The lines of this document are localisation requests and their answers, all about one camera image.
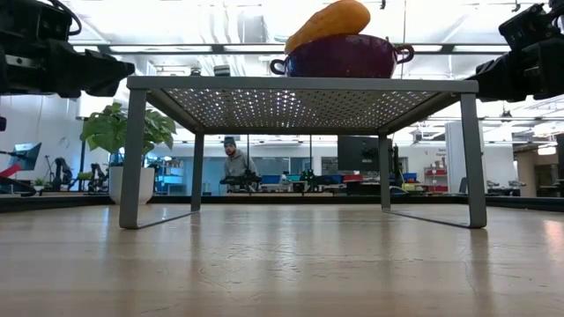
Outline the purple metal colander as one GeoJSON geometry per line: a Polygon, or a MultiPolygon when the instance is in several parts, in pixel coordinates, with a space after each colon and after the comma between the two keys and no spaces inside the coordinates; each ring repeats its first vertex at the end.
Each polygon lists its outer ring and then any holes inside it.
{"type": "Polygon", "coordinates": [[[365,34],[331,35],[298,46],[285,59],[274,59],[271,72],[287,77],[390,78],[413,59],[411,45],[395,46],[365,34]]]}

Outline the black overhead crossbar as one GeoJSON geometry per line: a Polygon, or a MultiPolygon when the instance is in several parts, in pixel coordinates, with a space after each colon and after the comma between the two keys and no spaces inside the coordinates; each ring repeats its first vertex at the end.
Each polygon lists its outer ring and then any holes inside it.
{"type": "MultiPolygon", "coordinates": [[[[284,45],[276,43],[237,44],[102,44],[72,43],[77,51],[98,50],[109,55],[282,55],[284,45]]],[[[507,44],[488,43],[415,43],[421,55],[502,55],[509,51],[507,44]]]]}

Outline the black aluminium table frame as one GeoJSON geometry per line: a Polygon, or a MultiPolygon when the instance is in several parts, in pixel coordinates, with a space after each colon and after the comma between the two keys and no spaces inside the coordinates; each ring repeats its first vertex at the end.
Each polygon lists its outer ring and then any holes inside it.
{"type": "MultiPolygon", "coordinates": [[[[204,196],[206,204],[378,204],[378,196],[322,196],[322,195],[226,195],[204,196]]],[[[463,195],[446,196],[397,196],[391,199],[393,204],[467,204],[463,195]]],[[[0,213],[75,208],[96,205],[112,205],[114,202],[107,195],[67,195],[0,197],[0,213]]],[[[564,213],[564,198],[555,197],[516,197],[488,196],[488,207],[502,207],[523,210],[542,210],[564,213]]]]}

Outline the small dark monitor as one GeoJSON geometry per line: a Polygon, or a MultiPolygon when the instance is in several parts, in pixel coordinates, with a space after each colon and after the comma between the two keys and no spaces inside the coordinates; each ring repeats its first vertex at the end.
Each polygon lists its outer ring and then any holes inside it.
{"type": "Polygon", "coordinates": [[[42,143],[15,144],[10,154],[9,167],[18,166],[20,171],[33,171],[42,143]]]}

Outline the black monitor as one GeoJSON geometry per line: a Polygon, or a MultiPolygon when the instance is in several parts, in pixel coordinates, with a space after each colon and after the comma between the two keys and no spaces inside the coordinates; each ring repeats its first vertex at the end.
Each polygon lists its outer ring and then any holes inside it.
{"type": "Polygon", "coordinates": [[[380,141],[371,136],[338,136],[339,171],[380,171],[380,141]]]}

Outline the small rack with red bins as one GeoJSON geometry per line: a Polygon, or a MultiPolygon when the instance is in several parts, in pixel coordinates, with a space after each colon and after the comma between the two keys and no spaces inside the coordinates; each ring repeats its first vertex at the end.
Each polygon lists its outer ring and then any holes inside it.
{"type": "Polygon", "coordinates": [[[429,192],[446,193],[449,191],[446,168],[426,167],[424,169],[424,181],[429,192]]]}

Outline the white plant pot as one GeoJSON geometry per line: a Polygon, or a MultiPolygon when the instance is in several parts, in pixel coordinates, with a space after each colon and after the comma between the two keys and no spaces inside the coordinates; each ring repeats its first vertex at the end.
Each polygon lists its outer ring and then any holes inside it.
{"type": "MultiPolygon", "coordinates": [[[[152,168],[142,167],[140,169],[140,185],[137,202],[140,205],[147,204],[152,198],[154,188],[155,172],[152,168]]],[[[122,200],[122,188],[131,188],[132,181],[123,176],[122,166],[111,166],[109,168],[108,194],[115,204],[122,200]]]]}

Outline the person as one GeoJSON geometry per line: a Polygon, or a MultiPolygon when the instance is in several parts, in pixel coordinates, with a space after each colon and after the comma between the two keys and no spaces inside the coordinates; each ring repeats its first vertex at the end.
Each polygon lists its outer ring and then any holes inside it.
{"type": "Polygon", "coordinates": [[[246,191],[253,192],[260,182],[259,172],[254,161],[242,150],[237,148],[232,136],[224,138],[226,161],[224,163],[224,177],[221,185],[227,186],[231,193],[246,191]]]}

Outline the green leafy plant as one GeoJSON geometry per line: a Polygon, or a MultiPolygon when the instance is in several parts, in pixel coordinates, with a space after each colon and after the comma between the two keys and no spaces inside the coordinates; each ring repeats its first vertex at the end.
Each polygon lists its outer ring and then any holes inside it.
{"type": "MultiPolygon", "coordinates": [[[[125,147],[128,122],[128,111],[121,103],[112,103],[99,112],[93,112],[83,125],[80,140],[88,144],[91,151],[101,148],[109,154],[116,154],[124,159],[120,150],[125,147]]],[[[142,146],[142,165],[145,155],[156,145],[164,144],[173,148],[176,127],[174,121],[152,109],[145,110],[145,125],[142,146]]]]}

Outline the grey perforated metal shelf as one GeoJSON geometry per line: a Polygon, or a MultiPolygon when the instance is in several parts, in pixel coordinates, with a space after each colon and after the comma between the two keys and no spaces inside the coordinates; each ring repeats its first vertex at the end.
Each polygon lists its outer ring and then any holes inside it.
{"type": "Polygon", "coordinates": [[[473,80],[416,80],[384,78],[331,78],[331,77],[129,77],[127,86],[130,90],[125,158],[122,172],[122,191],[119,212],[119,226],[122,229],[138,230],[137,221],[138,194],[140,189],[142,165],[142,133],[145,127],[145,107],[152,104],[168,117],[180,123],[194,133],[195,158],[193,165],[192,196],[190,211],[197,213],[201,207],[201,186],[203,175],[204,137],[207,134],[274,134],[288,135],[376,135],[380,146],[385,146],[389,134],[407,125],[419,121],[430,114],[448,107],[455,102],[461,106],[461,122],[464,142],[464,159],[468,188],[469,222],[468,229],[480,229],[487,225],[486,190],[482,161],[482,140],[477,117],[476,94],[479,84],[473,80]],[[241,128],[228,124],[213,128],[195,119],[191,112],[182,109],[182,105],[169,95],[169,90],[194,90],[208,95],[211,90],[226,92],[265,91],[273,94],[277,91],[288,92],[374,92],[379,94],[395,93],[406,95],[410,92],[427,92],[429,98],[417,102],[414,106],[402,101],[398,105],[398,116],[386,119],[371,128],[354,128],[340,123],[335,128],[316,127],[312,120],[307,120],[302,127],[284,127],[275,129],[241,128]]]}

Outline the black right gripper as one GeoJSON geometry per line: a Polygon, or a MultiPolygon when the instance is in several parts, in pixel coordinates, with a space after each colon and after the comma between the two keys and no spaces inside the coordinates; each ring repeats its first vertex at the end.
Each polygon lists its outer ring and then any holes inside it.
{"type": "Polygon", "coordinates": [[[510,48],[523,48],[520,55],[508,52],[478,65],[468,80],[477,81],[482,102],[524,101],[527,95],[546,100],[564,94],[564,2],[533,4],[499,25],[510,48]]]}

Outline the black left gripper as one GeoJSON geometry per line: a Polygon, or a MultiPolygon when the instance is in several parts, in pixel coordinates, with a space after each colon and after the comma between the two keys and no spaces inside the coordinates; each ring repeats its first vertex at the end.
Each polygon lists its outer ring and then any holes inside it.
{"type": "Polygon", "coordinates": [[[59,0],[0,0],[0,95],[58,94],[77,98],[114,97],[135,65],[70,44],[73,13],[59,0]]]}

